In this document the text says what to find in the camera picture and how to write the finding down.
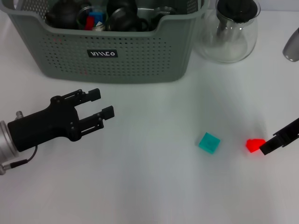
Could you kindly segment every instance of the basket label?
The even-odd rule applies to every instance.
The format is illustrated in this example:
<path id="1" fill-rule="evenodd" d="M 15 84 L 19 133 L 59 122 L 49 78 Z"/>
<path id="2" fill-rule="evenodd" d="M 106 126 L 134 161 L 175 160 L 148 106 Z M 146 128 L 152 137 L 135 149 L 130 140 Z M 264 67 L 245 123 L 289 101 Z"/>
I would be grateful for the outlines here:
<path id="1" fill-rule="evenodd" d="M 89 57 L 118 57 L 117 50 L 87 50 Z"/>

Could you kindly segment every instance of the gray plastic basket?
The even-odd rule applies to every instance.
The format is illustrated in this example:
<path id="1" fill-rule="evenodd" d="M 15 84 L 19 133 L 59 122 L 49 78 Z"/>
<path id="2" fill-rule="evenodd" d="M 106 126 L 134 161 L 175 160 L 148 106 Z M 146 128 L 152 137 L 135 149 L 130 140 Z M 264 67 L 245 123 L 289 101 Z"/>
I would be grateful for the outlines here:
<path id="1" fill-rule="evenodd" d="M 137 0 L 141 17 L 169 6 L 151 32 L 96 32 L 57 29 L 44 22 L 57 0 L 0 0 L 41 71 L 53 78 L 102 83 L 158 83 L 181 78 L 208 0 Z M 118 57 L 90 57 L 88 50 L 116 50 Z"/>

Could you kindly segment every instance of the teal cube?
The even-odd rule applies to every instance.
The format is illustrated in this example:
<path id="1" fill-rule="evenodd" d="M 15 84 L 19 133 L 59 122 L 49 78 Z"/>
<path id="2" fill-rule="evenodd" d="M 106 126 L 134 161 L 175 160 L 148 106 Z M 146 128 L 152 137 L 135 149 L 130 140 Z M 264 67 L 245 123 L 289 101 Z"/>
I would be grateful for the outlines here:
<path id="1" fill-rule="evenodd" d="M 202 138 L 199 147 L 206 152 L 213 154 L 220 144 L 220 139 L 214 137 L 213 135 L 206 133 Z"/>

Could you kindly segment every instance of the white tabletop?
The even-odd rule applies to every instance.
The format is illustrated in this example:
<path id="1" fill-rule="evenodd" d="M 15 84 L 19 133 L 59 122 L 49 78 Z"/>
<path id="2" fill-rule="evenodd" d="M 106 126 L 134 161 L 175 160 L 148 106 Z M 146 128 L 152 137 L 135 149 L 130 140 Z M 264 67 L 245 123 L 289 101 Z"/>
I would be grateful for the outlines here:
<path id="1" fill-rule="evenodd" d="M 282 55 L 299 12 L 258 19 L 256 48 L 241 62 L 208 62 L 194 50 L 174 83 L 120 85 L 44 76 L 0 13 L 1 120 L 78 89 L 102 95 L 78 107 L 81 118 L 115 109 L 104 129 L 46 142 L 0 177 L 0 223 L 297 224 L 299 140 L 267 156 L 244 145 L 299 117 L 299 62 Z M 221 139 L 214 155 L 198 147 L 205 132 Z"/>

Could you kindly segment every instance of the red object in basket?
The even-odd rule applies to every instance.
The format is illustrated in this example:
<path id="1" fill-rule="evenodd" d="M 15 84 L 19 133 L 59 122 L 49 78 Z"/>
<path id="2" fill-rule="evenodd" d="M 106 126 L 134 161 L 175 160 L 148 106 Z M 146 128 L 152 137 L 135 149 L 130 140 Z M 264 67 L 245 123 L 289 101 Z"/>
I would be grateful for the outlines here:
<path id="1" fill-rule="evenodd" d="M 86 24 L 84 30 L 92 30 L 94 26 L 94 17 L 88 16 L 86 19 Z"/>
<path id="2" fill-rule="evenodd" d="M 249 139 L 246 142 L 246 148 L 251 152 L 255 152 L 260 149 L 260 146 L 265 144 L 266 141 L 264 139 Z"/>

